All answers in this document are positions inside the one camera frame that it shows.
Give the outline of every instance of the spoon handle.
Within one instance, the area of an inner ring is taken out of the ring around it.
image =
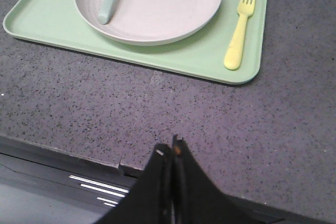
[[[103,3],[100,6],[99,14],[98,14],[98,22],[102,25],[107,24],[114,11],[115,11],[115,3],[116,0],[103,0]]]

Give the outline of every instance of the fork handle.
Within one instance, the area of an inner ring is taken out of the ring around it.
[[[224,57],[224,66],[229,70],[239,68],[243,56],[247,15],[240,14],[236,30]]]

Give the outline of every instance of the black plastic piece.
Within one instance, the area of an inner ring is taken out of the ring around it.
[[[173,139],[176,224],[258,224],[219,191],[183,140]]]
[[[236,207],[193,158],[183,139],[156,145],[142,176],[96,224],[260,224]]]
[[[158,144],[137,183],[96,224],[171,224],[171,149]]]

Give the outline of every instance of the tray rim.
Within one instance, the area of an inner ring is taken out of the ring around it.
[[[208,77],[208,76],[203,76],[201,74],[196,74],[196,73],[191,73],[191,72],[186,72],[186,71],[182,71],[178,68],[169,68],[169,67],[165,67],[162,65],[158,65],[155,63],[147,63],[141,60],[129,60],[129,59],[125,59],[125,58],[121,58],[116,56],[115,54],[104,54],[101,52],[96,52],[93,50],[89,50],[89,49],[82,49],[82,48],[78,48],[78,47],[72,47],[72,46],[67,46],[65,44],[62,43],[54,43],[52,41],[49,41],[48,39],[36,39],[34,37],[31,36],[25,36],[25,35],[21,35],[19,33],[15,33],[13,31],[10,30],[9,26],[8,26],[8,22],[9,19],[11,18],[12,15],[16,15],[16,12],[19,12],[19,10],[17,10],[19,8],[19,6],[21,4],[23,4],[24,0],[18,0],[17,3],[10,9],[10,11],[6,14],[4,20],[3,20],[3,27],[4,30],[10,34],[11,36],[13,36],[14,38],[18,38],[18,39],[22,39],[22,40],[26,40],[26,41],[31,41],[31,42],[36,42],[38,44],[42,44],[42,45],[49,45],[49,46],[54,46],[57,47],[59,49],[68,49],[68,50],[72,50],[74,52],[83,52],[86,54],[91,54],[93,56],[100,56],[100,57],[104,57],[104,58],[109,58],[109,59],[114,59],[114,60],[118,60],[121,62],[128,62],[128,63],[133,63],[136,64],[138,66],[146,66],[146,67],[150,67],[150,68],[154,68],[157,70],[164,70],[164,71],[168,71],[169,73],[178,73],[178,74],[182,74],[184,76],[192,76],[192,77],[196,77],[196,78],[200,78],[202,80],[209,80],[209,81],[215,81],[215,82],[219,82],[222,84],[229,84],[229,85],[241,85],[241,84],[245,84],[250,82],[258,73],[260,70],[260,65],[261,65],[261,53],[262,53],[262,44],[263,44],[263,40],[264,40],[264,32],[265,32],[265,19],[266,19],[266,11],[267,11],[267,1],[268,0],[263,0],[265,2],[265,13],[264,15],[262,15],[260,22],[260,29],[261,29],[261,40],[260,40],[260,44],[258,45],[258,49],[257,49],[257,55],[258,55],[258,62],[257,62],[257,66],[255,68],[255,71],[253,71],[249,76],[245,76],[243,80],[241,81],[230,81],[230,80],[225,80],[225,79],[220,79],[220,78],[213,78],[213,77]]]

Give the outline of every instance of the white stripe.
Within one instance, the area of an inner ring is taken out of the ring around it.
[[[69,178],[79,180],[79,181],[83,181],[83,182],[90,183],[90,184],[94,184],[96,186],[102,186],[102,187],[106,187],[106,188],[109,188],[109,189],[112,189],[112,190],[121,191],[121,192],[126,193],[126,194],[129,192],[126,189],[122,189],[122,188],[119,188],[119,187],[116,187],[116,186],[110,186],[110,185],[107,185],[107,184],[103,184],[103,183],[96,182],[96,181],[93,181],[93,180],[89,180],[89,179],[86,179],[86,178],[77,177],[77,176],[74,176],[74,175],[70,175]]]
[[[101,189],[101,188],[94,187],[94,186],[89,186],[89,185],[85,185],[85,184],[80,184],[80,186],[86,187],[86,188],[89,188],[89,189],[92,189],[92,190],[96,190],[96,191],[101,191],[102,193],[112,194],[112,195],[115,195],[115,196],[118,196],[118,197],[122,197],[122,198],[125,197],[124,194],[118,194],[118,193],[115,193],[113,191],[108,191],[108,190]]]
[[[100,197],[97,197],[98,200],[102,200],[102,201],[106,201],[106,202],[109,202],[109,203],[112,203],[112,204],[115,204],[117,205],[118,202],[116,201],[113,201],[113,200],[109,200],[109,199],[104,199],[104,198],[100,198]]]
[[[163,152],[161,152],[160,150],[155,150],[157,153],[159,153],[161,156],[163,156]]]
[[[110,207],[115,207],[115,205],[108,204],[108,203],[104,203],[104,205],[108,205],[108,206],[110,206]]]

